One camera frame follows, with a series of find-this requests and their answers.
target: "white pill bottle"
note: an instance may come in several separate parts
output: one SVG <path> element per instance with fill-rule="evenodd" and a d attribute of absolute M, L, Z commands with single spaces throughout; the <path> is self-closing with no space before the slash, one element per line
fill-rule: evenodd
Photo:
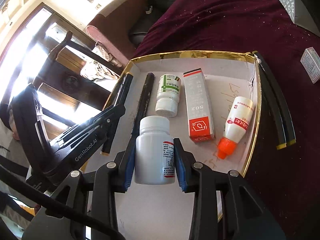
<path fill-rule="evenodd" d="M 156 114 L 175 117 L 180 101 L 181 79 L 174 74 L 165 74 L 159 81 Z"/>
<path fill-rule="evenodd" d="M 137 184 L 174 183 L 174 148 L 169 127 L 169 120 L 162 116 L 147 116 L 141 120 L 134 168 Z"/>

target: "brown armrest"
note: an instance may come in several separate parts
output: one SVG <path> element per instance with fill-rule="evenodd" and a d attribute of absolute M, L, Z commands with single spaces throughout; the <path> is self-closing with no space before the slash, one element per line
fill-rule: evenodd
<path fill-rule="evenodd" d="M 147 0 L 113 0 L 94 17 L 86 31 L 126 65 L 135 52 L 128 32 L 146 8 Z"/>

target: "bottle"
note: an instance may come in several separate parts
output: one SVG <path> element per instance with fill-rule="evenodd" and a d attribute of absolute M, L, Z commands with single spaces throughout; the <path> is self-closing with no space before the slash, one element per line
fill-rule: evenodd
<path fill-rule="evenodd" d="M 156 114 L 165 117 L 175 117 L 180 101 L 181 79 L 173 74 L 166 74 L 160 78 Z"/>
<path fill-rule="evenodd" d="M 138 184 L 163 185 L 174 183 L 173 138 L 169 120 L 147 116 L 140 122 L 136 139 L 134 179 Z"/>
<path fill-rule="evenodd" d="M 220 159 L 231 155 L 238 142 L 244 136 L 253 114 L 253 102 L 245 97 L 236 97 L 228 115 L 223 137 L 218 144 L 218 157 Z"/>

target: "metal screw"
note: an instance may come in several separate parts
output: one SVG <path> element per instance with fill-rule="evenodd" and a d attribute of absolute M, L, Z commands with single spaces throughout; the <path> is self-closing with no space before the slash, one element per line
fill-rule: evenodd
<path fill-rule="evenodd" d="M 116 167 L 116 166 L 117 166 L 117 164 L 114 163 L 114 162 L 107 163 L 107 168 L 109 168 L 109 169 L 113 169 L 113 168 Z"/>
<path fill-rule="evenodd" d="M 236 171 L 236 170 L 231 170 L 231 171 L 230 171 L 230 175 L 231 175 L 232 177 L 238 177 L 238 176 L 239 176 L 239 172 Z"/>
<path fill-rule="evenodd" d="M 80 171 L 72 171 L 71 172 L 71 177 L 75 178 L 78 177 L 80 175 Z"/>
<path fill-rule="evenodd" d="M 196 162 L 193 164 L 193 166 L 196 168 L 196 169 L 201 169 L 203 167 L 203 164 L 202 163 L 199 163 L 199 162 Z"/>

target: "orange cap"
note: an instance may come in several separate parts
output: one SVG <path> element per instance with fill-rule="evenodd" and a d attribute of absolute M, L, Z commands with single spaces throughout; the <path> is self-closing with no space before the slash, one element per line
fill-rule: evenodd
<path fill-rule="evenodd" d="M 229 140 L 228 138 L 222 137 L 218 144 L 218 157 L 220 159 L 224 159 L 227 155 L 231 155 L 236 147 L 237 143 Z"/>

